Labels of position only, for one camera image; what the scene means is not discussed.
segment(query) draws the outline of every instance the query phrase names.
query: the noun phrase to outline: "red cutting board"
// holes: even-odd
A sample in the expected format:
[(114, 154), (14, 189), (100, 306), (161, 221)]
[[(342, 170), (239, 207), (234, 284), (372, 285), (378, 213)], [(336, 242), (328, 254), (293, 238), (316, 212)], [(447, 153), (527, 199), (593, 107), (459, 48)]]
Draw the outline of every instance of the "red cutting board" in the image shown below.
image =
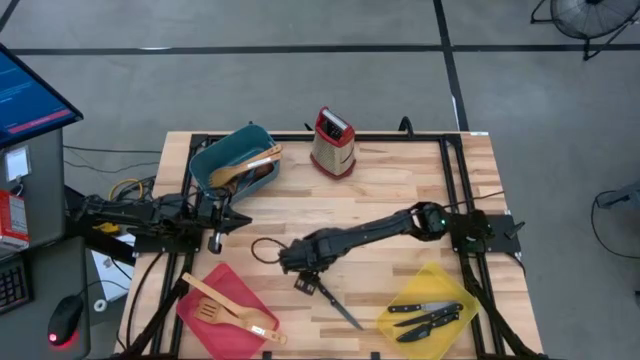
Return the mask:
[[(222, 263), (216, 266), (202, 281), (238, 305), (262, 310), (276, 320), (275, 327), (271, 330), (278, 329), (280, 321), (231, 270), (229, 265)], [(193, 314), (198, 307), (198, 302), (204, 296), (206, 295), (200, 290), (192, 289), (178, 302), (176, 310), (182, 321), (189, 326), (214, 359), (251, 358), (266, 340), (234, 325), (211, 325), (194, 318)]]

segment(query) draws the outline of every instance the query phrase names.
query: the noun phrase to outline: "computer monitor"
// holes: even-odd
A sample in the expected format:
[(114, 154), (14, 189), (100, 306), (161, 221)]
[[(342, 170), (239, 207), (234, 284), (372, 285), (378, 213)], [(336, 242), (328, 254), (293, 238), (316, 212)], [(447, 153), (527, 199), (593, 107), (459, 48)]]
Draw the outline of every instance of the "computer monitor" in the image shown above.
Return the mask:
[(78, 109), (0, 44), (0, 148), (82, 119)]

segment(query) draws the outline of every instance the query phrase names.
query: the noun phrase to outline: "wooden table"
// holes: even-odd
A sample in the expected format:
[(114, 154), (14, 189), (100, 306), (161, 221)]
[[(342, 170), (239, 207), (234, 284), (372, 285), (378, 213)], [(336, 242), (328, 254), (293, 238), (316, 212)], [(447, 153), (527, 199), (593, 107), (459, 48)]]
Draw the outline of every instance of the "wooden table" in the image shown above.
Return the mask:
[[(154, 196), (181, 191), (191, 135), (190, 132), (168, 133)], [(474, 196), (502, 190), (489, 136), (470, 133), (462, 133), (461, 136)], [(448, 235), (428, 243), (409, 236), (396, 236), (356, 248), (322, 275), (324, 284), (358, 319), (364, 331), (355, 330), (321, 294), (307, 296), (295, 290), (295, 274), (283, 275), (279, 265), (265, 265), (256, 261), (249, 246), (261, 236), (288, 244), (294, 238), (319, 228), (351, 227), (388, 216), (416, 201), (447, 204), (438, 144), (357, 143), (355, 171), (340, 181), (327, 178), (313, 167), (309, 159), (310, 143), (286, 142), (283, 145), (278, 178), (233, 207), (252, 217), (253, 223), (225, 236), (221, 255), (214, 255), (207, 250), (197, 254), (193, 275), (204, 278), (217, 264), (226, 262), (242, 277), (280, 319), (280, 329), (289, 337), (286, 345), (265, 344), (263, 350), (273, 351), (274, 359), (369, 358), (372, 351), (380, 352), (382, 358), (402, 358), (394, 345), (378, 332), (375, 320), (411, 276), (427, 262), (438, 262), (462, 282), (458, 255), (452, 251)], [(450, 152), (457, 191), (462, 194), (455, 156), (453, 150)], [(476, 207), (496, 214), (507, 209), (502, 195), (478, 200)], [(275, 256), (275, 245), (263, 243), (261, 247), (258, 249), (261, 255)], [(154, 257), (155, 254), (145, 254), (136, 261), (120, 326), (121, 338), (126, 333), (133, 293)], [(489, 254), (487, 260), (498, 309), (524, 343), (534, 351), (541, 352), (542, 345), (522, 269), (506, 255)], [(167, 256), (163, 255), (141, 290), (132, 321), (132, 341), (158, 307), (166, 261)], [(181, 267), (182, 259), (178, 260), (175, 276)], [(162, 352), (169, 349), (174, 315), (175, 310), (172, 310), (165, 322)], [(493, 352), (484, 311), (481, 311), (481, 323), (487, 351)], [(180, 358), (208, 357), (205, 348), (185, 326)], [(462, 333), (445, 358), (475, 358), (470, 327)]]

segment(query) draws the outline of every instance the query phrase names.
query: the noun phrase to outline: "wooden spatula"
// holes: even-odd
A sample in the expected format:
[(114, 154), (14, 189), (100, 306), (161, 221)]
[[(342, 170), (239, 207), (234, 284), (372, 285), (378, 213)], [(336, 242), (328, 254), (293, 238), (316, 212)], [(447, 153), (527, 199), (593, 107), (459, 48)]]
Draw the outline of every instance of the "wooden spatula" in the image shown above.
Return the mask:
[(200, 319), (209, 324), (235, 325), (262, 338), (280, 343), (282, 345), (287, 343), (287, 337), (285, 335), (254, 325), (249, 321), (239, 319), (233, 316), (233, 314), (225, 309), (224, 306), (220, 305), (220, 303), (207, 297), (203, 297), (202, 299), (200, 299), (198, 308), (196, 309), (196, 312), (193, 314), (193, 316), (196, 319)]
[(205, 295), (229, 309), (232, 313), (236, 314), (236, 316), (238, 316), (242, 320), (246, 320), (263, 329), (273, 329), (273, 327), (276, 325), (276, 320), (271, 316), (265, 314), (261, 310), (241, 306), (234, 303), (226, 296), (210, 288), (207, 284), (196, 279), (189, 273), (182, 274), (182, 280), (188, 282), (194, 288), (202, 291)]
[(278, 144), (238, 165), (225, 166), (216, 169), (211, 173), (211, 175), (209, 175), (209, 186), (214, 188), (223, 186), (231, 181), (235, 176), (242, 174), (245, 171), (278, 161), (282, 159), (282, 155), (280, 154), (281, 151), (282, 145)]

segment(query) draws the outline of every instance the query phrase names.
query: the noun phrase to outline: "cheese grater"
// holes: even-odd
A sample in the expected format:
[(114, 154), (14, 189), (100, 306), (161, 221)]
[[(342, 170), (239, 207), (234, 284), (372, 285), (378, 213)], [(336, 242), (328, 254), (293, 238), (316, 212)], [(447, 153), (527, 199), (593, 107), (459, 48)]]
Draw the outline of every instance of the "cheese grater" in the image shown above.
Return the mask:
[(353, 127), (325, 106), (320, 109), (315, 131), (311, 150), (313, 164), (334, 179), (350, 175), (356, 164)]

